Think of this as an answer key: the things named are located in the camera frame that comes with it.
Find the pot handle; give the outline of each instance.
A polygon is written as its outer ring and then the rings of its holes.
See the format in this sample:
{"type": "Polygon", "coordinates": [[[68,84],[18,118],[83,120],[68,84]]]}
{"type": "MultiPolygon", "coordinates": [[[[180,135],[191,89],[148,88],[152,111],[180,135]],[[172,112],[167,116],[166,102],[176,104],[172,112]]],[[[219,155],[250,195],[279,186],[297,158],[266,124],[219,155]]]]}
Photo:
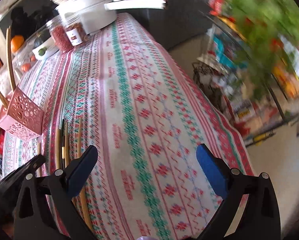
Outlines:
{"type": "Polygon", "coordinates": [[[166,9],[168,6],[167,0],[122,0],[117,2],[105,3],[105,10],[120,10],[120,9],[166,9]]]}

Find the jar with red contents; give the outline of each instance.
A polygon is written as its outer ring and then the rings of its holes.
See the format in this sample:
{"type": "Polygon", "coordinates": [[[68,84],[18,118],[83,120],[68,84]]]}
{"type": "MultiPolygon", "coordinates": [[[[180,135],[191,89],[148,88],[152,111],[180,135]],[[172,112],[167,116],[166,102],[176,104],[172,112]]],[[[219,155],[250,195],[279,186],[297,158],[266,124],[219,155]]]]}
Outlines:
{"type": "Polygon", "coordinates": [[[85,44],[88,37],[78,14],[73,14],[63,21],[65,32],[73,46],[85,44]]]}
{"type": "Polygon", "coordinates": [[[49,29],[56,46],[62,53],[69,52],[73,48],[72,43],[69,41],[64,27],[62,26],[62,21],[59,15],[48,21],[46,26],[49,29]]]}

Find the beige floor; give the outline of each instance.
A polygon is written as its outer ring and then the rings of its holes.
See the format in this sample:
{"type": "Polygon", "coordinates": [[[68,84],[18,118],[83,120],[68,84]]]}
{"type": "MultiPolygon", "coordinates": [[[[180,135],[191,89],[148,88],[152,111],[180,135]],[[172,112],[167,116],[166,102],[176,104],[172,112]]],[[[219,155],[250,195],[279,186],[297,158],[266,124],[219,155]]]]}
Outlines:
{"type": "MultiPolygon", "coordinates": [[[[192,77],[191,63],[200,54],[201,37],[193,38],[169,51],[173,59],[192,77]]],[[[282,230],[289,224],[288,219],[299,206],[299,137],[296,125],[284,126],[277,134],[261,145],[247,149],[255,174],[267,172],[272,180],[281,218],[282,230]]],[[[242,215],[239,209],[228,231],[235,231],[242,215]]]]}

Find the pink basket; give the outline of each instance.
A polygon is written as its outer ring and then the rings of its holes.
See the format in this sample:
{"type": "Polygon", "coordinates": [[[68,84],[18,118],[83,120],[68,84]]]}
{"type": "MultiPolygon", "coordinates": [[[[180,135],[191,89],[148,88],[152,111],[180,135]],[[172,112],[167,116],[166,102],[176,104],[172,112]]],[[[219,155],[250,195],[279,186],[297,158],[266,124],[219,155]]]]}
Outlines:
{"type": "Polygon", "coordinates": [[[44,111],[17,87],[7,111],[4,106],[0,110],[0,127],[17,138],[28,141],[42,134],[43,113],[44,111]]]}

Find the tablecloth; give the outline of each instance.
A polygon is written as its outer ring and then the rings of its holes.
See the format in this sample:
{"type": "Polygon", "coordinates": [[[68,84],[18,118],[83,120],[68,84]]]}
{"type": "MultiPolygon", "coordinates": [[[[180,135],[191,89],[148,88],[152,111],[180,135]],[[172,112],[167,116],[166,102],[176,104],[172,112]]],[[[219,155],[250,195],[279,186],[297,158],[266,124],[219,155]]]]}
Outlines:
{"type": "MultiPolygon", "coordinates": [[[[253,174],[238,132],[129,14],[86,46],[38,62],[19,86],[44,110],[43,133],[27,143],[5,136],[4,175],[37,154],[38,140],[47,158],[43,174],[54,172],[62,118],[75,158],[82,116],[82,152],[91,144],[99,152],[85,185],[98,239],[182,239],[204,229],[221,198],[196,160],[200,143],[253,174]]],[[[51,210],[64,230],[52,203],[51,210]]]]}

